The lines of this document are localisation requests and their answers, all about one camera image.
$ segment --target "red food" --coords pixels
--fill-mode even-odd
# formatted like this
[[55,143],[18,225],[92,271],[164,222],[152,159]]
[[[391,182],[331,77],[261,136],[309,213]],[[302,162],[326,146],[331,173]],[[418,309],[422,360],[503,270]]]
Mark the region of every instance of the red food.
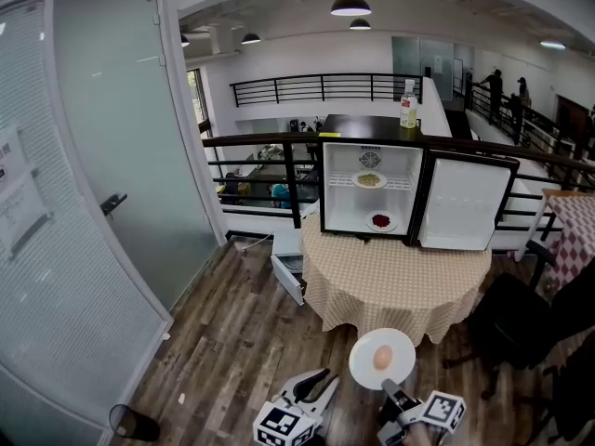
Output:
[[372,216],[372,223],[379,228],[386,228],[390,224],[390,218],[384,215]]

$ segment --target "door handle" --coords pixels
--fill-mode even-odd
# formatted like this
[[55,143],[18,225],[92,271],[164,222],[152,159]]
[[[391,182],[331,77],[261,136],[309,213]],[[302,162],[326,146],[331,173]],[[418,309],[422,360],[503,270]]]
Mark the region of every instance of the door handle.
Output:
[[128,195],[125,193],[123,196],[118,195],[115,193],[110,198],[108,198],[105,202],[103,202],[100,207],[103,215],[109,215],[113,210],[115,210],[122,202],[128,198]]

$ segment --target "white plate with egg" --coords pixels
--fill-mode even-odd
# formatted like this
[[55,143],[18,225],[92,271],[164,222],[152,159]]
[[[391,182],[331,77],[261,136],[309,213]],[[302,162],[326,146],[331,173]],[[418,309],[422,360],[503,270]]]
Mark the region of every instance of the white plate with egg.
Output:
[[416,348],[396,329],[376,329],[360,338],[350,354],[350,371],[362,387],[381,390],[389,378],[401,384],[416,365]]
[[381,189],[387,184],[387,178],[376,170],[361,170],[351,176],[353,185],[362,189]]

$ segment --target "white plate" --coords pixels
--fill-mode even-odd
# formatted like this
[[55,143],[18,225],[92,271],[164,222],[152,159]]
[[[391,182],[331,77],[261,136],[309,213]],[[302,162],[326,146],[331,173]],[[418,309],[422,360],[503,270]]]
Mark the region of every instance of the white plate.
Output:
[[[377,227],[373,222],[372,222],[372,218],[375,215],[384,215],[387,216],[390,219],[390,224],[386,227],[386,228],[381,228],[381,227]],[[391,212],[383,212],[383,211],[375,211],[375,212],[370,212],[365,216],[365,224],[368,228],[374,230],[374,231],[379,231],[381,233],[386,233],[389,231],[393,231],[395,228],[397,228],[397,217],[392,214]]]
[[[389,365],[379,370],[374,365],[374,355],[381,347],[392,352]],[[396,329],[376,329],[362,335],[350,353],[350,371],[353,379],[362,387],[381,390],[382,382],[390,378],[401,384],[416,365],[416,348],[409,337]]]
[[[362,185],[357,180],[357,178],[361,177],[362,175],[375,175],[378,178],[380,178],[380,182],[377,185],[375,185],[375,187],[368,187],[367,185]],[[384,177],[380,172],[377,172],[376,170],[361,170],[360,172],[357,172],[351,176],[351,181],[353,182],[354,185],[361,187],[363,189],[381,189],[382,187],[384,187],[387,184],[387,178]]]

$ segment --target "egg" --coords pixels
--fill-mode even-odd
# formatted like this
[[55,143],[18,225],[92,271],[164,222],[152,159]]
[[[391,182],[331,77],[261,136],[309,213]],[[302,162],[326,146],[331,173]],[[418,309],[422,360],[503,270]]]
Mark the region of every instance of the egg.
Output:
[[386,370],[392,362],[392,348],[390,346],[378,347],[374,354],[374,368]]

